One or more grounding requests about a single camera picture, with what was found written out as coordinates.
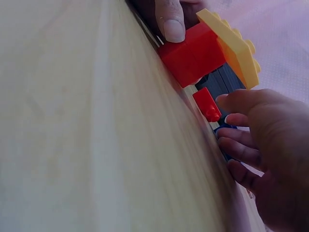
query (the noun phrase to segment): white fabric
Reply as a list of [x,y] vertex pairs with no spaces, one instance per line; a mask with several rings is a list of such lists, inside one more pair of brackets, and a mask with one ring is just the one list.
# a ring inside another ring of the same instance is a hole
[[259,88],[309,103],[309,0],[209,0],[255,45]]

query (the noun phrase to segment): red lego brick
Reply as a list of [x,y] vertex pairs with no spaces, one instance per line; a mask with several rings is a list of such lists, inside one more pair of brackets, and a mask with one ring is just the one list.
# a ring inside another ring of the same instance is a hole
[[217,35],[203,22],[186,31],[185,43],[197,61],[203,75],[225,64]]
[[193,94],[193,98],[200,111],[209,122],[217,122],[220,119],[221,112],[207,88],[202,88],[200,91]]
[[195,83],[204,76],[185,42],[166,42],[166,44],[159,47],[158,53],[167,69],[182,88]]

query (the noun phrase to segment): lego toy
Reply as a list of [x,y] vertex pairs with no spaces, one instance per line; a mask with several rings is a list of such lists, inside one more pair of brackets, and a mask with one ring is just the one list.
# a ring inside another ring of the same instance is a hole
[[201,113],[209,122],[217,122],[220,119],[220,110],[218,109],[207,88],[202,88],[193,94],[193,98]]
[[217,35],[204,23],[188,29],[184,42],[166,42],[158,53],[181,87],[196,83],[225,63]]
[[257,73],[260,65],[253,59],[255,47],[250,40],[243,40],[237,29],[231,29],[226,20],[221,20],[217,13],[203,9],[197,13],[200,22],[206,23],[218,36],[224,57],[247,89],[259,84]]

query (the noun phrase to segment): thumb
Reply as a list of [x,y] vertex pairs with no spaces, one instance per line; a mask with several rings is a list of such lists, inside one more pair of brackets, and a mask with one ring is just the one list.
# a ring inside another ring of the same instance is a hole
[[183,8],[179,0],[155,0],[155,16],[161,33],[172,43],[185,38]]

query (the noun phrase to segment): yellow lego plate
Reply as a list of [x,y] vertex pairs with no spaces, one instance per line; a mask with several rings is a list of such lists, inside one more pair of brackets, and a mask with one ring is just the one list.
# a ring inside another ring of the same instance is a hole
[[252,57],[255,47],[250,40],[243,40],[237,29],[231,29],[226,20],[207,9],[197,13],[200,22],[204,22],[217,34],[226,62],[247,89],[259,84],[257,73],[261,71],[259,63]]

